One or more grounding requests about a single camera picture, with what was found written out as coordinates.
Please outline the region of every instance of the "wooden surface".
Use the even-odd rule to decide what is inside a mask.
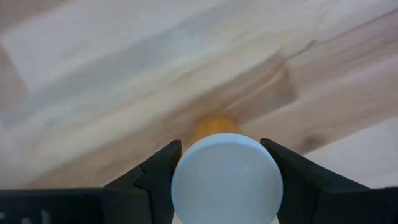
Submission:
[[[306,154],[398,115],[395,0],[35,1],[1,1],[1,188],[103,185],[208,116]]]

